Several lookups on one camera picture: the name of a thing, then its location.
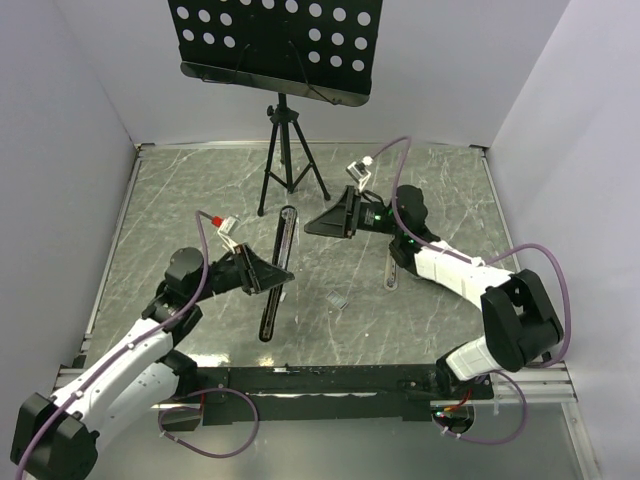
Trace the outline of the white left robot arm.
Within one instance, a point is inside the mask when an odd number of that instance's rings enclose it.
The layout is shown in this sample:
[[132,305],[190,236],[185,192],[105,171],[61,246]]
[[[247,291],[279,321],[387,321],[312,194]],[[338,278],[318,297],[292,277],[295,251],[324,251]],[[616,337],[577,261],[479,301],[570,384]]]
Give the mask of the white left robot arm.
[[87,478],[152,405],[196,393],[197,364],[176,347],[202,317],[198,302],[234,289],[262,293],[293,278],[246,244],[215,262],[193,247],[177,250],[155,298],[113,348],[50,396],[35,393],[22,404],[10,452],[16,476]]

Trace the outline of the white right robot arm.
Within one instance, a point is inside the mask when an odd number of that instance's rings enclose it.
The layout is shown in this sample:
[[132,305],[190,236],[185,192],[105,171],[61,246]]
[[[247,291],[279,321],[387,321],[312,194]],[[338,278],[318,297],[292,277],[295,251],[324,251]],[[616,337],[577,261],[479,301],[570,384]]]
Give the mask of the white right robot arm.
[[564,329],[533,271],[511,272],[486,265],[454,248],[426,225],[428,209],[420,188],[401,185],[389,203],[370,191],[345,188],[336,204],[309,221],[306,233],[347,239],[359,230],[388,235],[396,265],[436,283],[479,309],[484,332],[436,362],[434,383],[458,398],[476,378],[496,370],[517,372],[548,353]]

